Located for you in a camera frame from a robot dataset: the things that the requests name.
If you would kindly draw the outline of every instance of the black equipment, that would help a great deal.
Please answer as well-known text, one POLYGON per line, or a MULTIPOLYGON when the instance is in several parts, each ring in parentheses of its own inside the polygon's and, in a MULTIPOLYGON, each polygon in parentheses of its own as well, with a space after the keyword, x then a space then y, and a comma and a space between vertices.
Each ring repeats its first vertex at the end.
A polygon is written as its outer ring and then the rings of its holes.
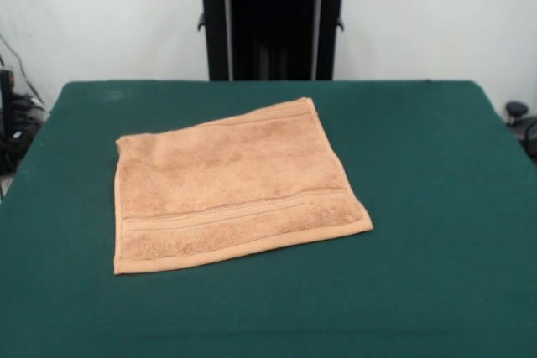
POLYGON ((509 128, 537 164, 537 116, 527 117, 529 108, 522 102, 508 102, 505 109, 509 116, 509 128))
POLYGON ((210 80, 331 80, 341 0, 203 0, 210 80))

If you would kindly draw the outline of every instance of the green felt surface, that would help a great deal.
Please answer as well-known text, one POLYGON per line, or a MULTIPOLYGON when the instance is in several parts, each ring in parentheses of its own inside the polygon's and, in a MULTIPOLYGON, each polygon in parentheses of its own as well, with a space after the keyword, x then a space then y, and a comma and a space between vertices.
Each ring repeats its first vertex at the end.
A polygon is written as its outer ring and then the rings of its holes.
POLYGON ((468 82, 69 84, 0 206, 0 356, 537 356, 537 173, 468 82), (375 230, 112 275, 114 140, 312 96, 375 230))

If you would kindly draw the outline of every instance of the black stand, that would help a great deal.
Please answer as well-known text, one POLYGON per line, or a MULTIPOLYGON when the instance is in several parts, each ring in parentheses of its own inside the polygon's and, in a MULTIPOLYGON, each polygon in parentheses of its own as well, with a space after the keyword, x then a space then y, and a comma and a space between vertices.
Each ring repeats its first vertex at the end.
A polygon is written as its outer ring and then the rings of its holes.
POLYGON ((341 0, 203 0, 210 80, 331 80, 341 0))

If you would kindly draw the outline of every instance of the hand towel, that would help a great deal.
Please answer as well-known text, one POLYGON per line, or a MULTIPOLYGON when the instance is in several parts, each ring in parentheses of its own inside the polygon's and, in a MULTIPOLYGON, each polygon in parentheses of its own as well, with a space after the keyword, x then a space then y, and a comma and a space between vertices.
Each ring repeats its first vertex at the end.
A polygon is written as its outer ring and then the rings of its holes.
POLYGON ((313 101, 123 136, 114 273, 194 267, 372 230, 313 101))

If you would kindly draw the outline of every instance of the orange towel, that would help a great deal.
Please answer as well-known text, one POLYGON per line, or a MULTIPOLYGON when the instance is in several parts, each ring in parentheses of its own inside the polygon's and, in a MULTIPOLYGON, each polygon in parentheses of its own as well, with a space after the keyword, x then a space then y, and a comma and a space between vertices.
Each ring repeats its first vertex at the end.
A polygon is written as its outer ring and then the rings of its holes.
POLYGON ((198 266, 373 228, 311 99, 117 140, 114 272, 198 266))

